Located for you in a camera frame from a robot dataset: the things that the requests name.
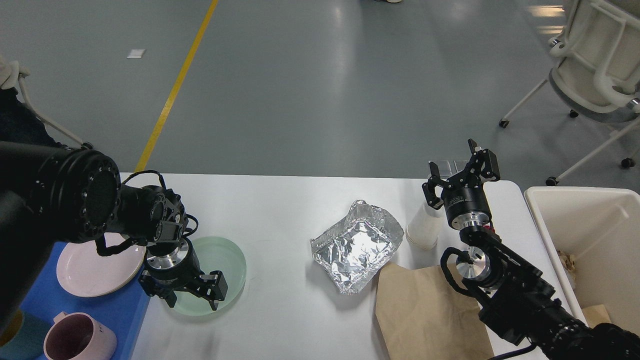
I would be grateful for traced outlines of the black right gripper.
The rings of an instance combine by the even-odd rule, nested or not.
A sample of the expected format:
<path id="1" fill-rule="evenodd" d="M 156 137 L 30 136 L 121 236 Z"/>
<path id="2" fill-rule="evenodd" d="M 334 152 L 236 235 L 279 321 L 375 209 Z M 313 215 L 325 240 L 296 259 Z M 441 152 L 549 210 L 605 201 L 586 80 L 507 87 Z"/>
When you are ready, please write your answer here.
<path id="1" fill-rule="evenodd" d="M 438 164 L 429 161 L 430 176 L 422 184 L 427 205 L 435 210 L 445 208 L 448 225 L 455 230 L 469 226 L 485 226 L 492 222 L 492 213 L 484 191 L 487 182 L 501 180 L 498 157 L 488 148 L 482 148 L 468 139 L 471 157 L 462 169 L 461 184 L 452 184 L 441 177 Z M 442 198 L 436 188 L 442 189 Z"/>

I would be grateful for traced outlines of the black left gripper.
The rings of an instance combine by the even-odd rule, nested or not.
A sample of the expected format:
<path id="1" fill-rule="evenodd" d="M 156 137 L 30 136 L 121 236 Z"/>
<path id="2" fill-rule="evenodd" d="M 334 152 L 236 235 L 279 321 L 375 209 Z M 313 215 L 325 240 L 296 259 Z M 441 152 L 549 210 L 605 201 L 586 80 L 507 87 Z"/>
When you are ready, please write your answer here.
<path id="1" fill-rule="evenodd" d="M 149 297 L 158 297 L 169 308 L 178 301 L 175 291 L 194 292 L 208 303 L 213 312 L 226 300 L 228 284 L 221 270 L 202 273 L 194 246 L 189 239 L 181 239 L 176 248 L 166 255 L 153 255 L 147 248 L 144 272 L 138 283 Z"/>

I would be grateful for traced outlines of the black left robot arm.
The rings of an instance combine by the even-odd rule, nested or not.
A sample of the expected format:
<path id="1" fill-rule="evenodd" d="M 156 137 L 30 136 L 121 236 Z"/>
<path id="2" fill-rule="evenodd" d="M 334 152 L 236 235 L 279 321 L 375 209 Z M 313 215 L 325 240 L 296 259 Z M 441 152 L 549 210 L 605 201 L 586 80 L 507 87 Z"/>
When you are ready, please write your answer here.
<path id="1" fill-rule="evenodd" d="M 227 297 L 222 271 L 206 273 L 189 236 L 195 232 L 180 194 L 132 187 L 112 158 L 86 147 L 1 143 L 1 328 L 9 326 L 57 242 L 93 242 L 99 256 L 145 248 L 138 278 L 169 307 L 185 292 L 215 311 Z"/>

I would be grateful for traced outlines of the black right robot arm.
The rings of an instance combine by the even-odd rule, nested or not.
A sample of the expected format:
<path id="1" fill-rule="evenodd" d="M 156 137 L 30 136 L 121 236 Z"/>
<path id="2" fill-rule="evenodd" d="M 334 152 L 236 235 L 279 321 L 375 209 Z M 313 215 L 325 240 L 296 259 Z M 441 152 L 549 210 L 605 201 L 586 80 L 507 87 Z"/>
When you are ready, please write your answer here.
<path id="1" fill-rule="evenodd" d="M 637 360 L 638 335 L 612 323 L 590 327 L 553 298 L 554 287 L 542 271 L 503 244 L 495 233 L 483 185 L 498 182 L 498 158 L 473 139 L 470 159 L 458 173 L 442 178 L 429 163 L 422 185 L 426 204 L 445 210 L 448 225 L 459 233 L 465 250 L 446 248 L 439 260 L 446 282 L 480 304 L 478 318 L 514 346 L 529 346 L 498 355 L 509 359 L 540 349 L 549 360 Z"/>

